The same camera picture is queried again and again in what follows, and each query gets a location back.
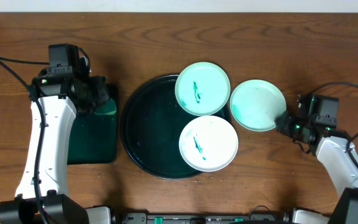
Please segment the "green scrubbing sponge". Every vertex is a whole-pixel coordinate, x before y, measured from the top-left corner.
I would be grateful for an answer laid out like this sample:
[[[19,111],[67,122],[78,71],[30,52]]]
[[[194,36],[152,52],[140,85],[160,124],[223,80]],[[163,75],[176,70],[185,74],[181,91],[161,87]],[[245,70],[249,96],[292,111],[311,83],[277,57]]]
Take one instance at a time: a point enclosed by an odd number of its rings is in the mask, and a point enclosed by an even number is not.
[[[109,99],[103,105],[97,107],[94,111],[98,115],[114,115],[117,112],[116,103],[113,99]]]

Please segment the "mint green plate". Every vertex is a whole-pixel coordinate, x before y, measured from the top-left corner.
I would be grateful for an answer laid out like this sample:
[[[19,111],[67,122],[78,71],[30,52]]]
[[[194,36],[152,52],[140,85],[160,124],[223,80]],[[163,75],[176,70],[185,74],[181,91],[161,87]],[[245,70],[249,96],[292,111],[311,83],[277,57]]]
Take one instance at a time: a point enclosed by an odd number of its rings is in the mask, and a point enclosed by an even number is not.
[[[231,84],[226,72],[210,62],[187,66],[175,83],[178,104],[189,114],[206,116],[218,112],[227,103]]]
[[[276,127],[275,119],[287,110],[283,93],[265,80],[247,80],[231,94],[229,106],[244,128],[264,132]]]

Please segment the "white plate with stain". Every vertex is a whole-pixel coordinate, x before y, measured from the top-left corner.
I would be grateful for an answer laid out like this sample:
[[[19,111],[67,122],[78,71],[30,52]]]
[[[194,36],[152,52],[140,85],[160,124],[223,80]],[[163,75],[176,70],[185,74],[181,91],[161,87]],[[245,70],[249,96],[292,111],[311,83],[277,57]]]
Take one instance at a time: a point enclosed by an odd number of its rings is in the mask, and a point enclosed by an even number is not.
[[[200,116],[183,128],[178,146],[190,167],[215,172],[233,161],[239,140],[230,122],[217,116]]]

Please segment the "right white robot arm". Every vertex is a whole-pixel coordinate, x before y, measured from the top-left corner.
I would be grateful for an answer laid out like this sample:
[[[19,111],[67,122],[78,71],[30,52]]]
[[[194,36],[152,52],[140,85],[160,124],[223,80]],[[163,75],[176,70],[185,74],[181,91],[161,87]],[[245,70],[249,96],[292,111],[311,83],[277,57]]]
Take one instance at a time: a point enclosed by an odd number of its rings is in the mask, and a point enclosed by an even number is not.
[[[358,223],[358,155],[350,135],[336,129],[330,115],[297,116],[284,112],[275,119],[277,131],[293,142],[309,145],[340,196],[329,223]]]

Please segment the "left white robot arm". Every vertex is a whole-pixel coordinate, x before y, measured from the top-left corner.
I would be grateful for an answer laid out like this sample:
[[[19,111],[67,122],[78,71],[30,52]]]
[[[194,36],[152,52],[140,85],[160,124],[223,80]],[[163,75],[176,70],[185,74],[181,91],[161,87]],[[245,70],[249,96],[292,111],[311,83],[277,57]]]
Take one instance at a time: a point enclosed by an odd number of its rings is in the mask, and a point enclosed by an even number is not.
[[[67,160],[77,99],[94,103],[101,77],[35,77],[29,86],[32,132],[15,198],[0,203],[0,223],[111,223],[106,206],[83,208],[69,197]]]

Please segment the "black rectangular water tray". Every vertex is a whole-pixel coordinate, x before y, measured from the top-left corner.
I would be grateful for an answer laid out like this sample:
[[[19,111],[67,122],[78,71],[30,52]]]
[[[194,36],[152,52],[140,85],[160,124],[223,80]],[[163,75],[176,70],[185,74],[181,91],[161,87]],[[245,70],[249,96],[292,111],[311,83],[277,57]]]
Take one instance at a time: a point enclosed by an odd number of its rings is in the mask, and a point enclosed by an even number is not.
[[[107,85],[110,99],[116,103],[114,115],[98,115],[94,111],[75,118],[69,142],[68,165],[104,164],[116,159],[118,100],[115,85]]]

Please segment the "round black serving tray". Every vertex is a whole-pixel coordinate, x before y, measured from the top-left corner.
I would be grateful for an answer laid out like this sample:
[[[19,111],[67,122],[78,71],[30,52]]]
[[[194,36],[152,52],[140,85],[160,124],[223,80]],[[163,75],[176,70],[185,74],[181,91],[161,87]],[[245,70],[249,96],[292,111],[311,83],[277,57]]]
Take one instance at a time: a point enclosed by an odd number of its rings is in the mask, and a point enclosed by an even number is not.
[[[200,116],[187,113],[178,104],[177,78],[165,75],[144,83],[128,99],[121,118],[121,140],[128,155],[142,170],[164,179],[186,179],[202,173],[190,167],[179,151],[183,128]],[[207,116],[231,124],[227,106]]]

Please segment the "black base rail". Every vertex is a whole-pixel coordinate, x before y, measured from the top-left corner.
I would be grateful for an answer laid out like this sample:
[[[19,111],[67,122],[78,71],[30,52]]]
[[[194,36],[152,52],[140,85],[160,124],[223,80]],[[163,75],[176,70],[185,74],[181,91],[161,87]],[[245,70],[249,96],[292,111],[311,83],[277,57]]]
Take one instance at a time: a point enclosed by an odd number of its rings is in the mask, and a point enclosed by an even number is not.
[[[122,224],[245,224],[291,223],[288,213],[279,214],[257,206],[249,213],[150,213],[147,210],[129,210],[117,215]]]

